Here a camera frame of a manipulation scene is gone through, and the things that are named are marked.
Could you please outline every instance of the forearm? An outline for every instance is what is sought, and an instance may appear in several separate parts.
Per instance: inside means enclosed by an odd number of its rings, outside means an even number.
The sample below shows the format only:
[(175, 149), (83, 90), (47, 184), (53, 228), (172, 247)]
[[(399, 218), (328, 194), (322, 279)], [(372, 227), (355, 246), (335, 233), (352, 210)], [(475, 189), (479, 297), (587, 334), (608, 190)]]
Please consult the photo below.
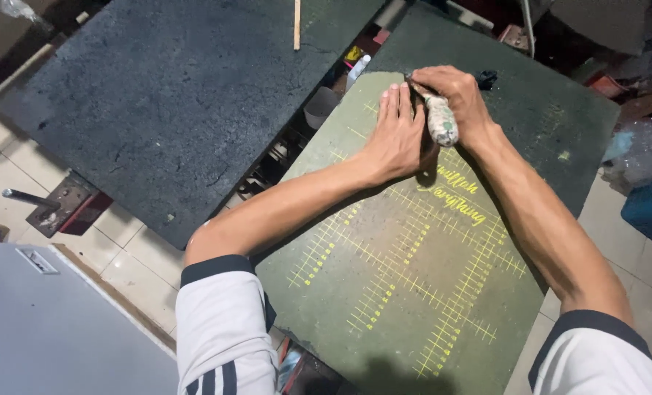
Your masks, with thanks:
[(468, 147), (488, 177), (511, 228), (562, 302), (561, 310), (593, 309), (633, 324), (618, 277), (550, 186), (519, 155), (501, 128)]
[(367, 166), (356, 155), (339, 164), (279, 183), (197, 229), (187, 247), (185, 265), (216, 256), (254, 254), (286, 237), (335, 203), (373, 186), (373, 179)]

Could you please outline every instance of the hand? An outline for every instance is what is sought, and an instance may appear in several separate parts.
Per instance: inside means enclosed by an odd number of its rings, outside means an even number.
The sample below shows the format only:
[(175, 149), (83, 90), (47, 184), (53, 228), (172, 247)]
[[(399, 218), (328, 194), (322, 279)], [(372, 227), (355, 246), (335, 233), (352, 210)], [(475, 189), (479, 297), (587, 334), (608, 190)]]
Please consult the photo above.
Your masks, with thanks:
[(379, 98), (377, 125), (365, 147), (355, 156), (362, 160), (361, 165), (372, 186), (413, 174), (430, 156), (421, 158), (425, 121), (423, 104), (417, 105), (415, 117), (411, 115), (411, 95), (406, 82), (392, 84), (383, 92)]
[(448, 99), (458, 124), (460, 144), (465, 148), (493, 140), (500, 130), (489, 116), (474, 76), (453, 66), (436, 66), (415, 70), (411, 79), (430, 86)]

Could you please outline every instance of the person's left hand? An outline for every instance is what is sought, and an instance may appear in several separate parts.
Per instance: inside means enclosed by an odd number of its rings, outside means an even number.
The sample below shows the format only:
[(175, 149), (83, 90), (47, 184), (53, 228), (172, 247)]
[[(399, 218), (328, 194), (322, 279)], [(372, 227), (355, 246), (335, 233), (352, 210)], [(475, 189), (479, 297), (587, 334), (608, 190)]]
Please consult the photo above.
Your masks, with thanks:
[(363, 159), (362, 166), (371, 172), (374, 185), (409, 176), (419, 170), (428, 157), (436, 155), (421, 152), (425, 123), (423, 104), (417, 105), (416, 116), (411, 114), (411, 95), (406, 82), (392, 84), (383, 92), (377, 125), (365, 147), (356, 155)]

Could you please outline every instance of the white sleeve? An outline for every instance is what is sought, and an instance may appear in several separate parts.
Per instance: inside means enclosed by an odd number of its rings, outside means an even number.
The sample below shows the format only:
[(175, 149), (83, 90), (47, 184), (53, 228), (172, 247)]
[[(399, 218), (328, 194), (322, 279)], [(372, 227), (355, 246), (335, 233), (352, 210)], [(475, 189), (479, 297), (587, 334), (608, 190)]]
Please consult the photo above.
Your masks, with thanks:
[(264, 295), (243, 256), (220, 256), (182, 271), (179, 394), (275, 393), (278, 357), (265, 326)]
[(550, 332), (529, 381), (534, 395), (652, 395), (652, 356), (619, 319), (570, 311)]

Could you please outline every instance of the metal rod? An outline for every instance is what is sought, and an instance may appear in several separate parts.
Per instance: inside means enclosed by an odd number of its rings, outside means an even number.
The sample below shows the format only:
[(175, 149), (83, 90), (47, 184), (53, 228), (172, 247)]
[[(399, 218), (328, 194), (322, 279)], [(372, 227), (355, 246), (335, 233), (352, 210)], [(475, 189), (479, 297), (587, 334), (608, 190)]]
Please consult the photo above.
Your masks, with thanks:
[(50, 199), (46, 199), (46, 198), (43, 198), (43, 197), (38, 197), (36, 195), (31, 195), (30, 193), (16, 191), (15, 189), (6, 188), (5, 190), (3, 190), (1, 192), (1, 195), (4, 196), (5, 198), (18, 200), (20, 202), (31, 203), (31, 204), (35, 204), (37, 206), (48, 207), (49, 209), (52, 209), (52, 210), (60, 209), (60, 202), (54, 202), (54, 201), (52, 201)]

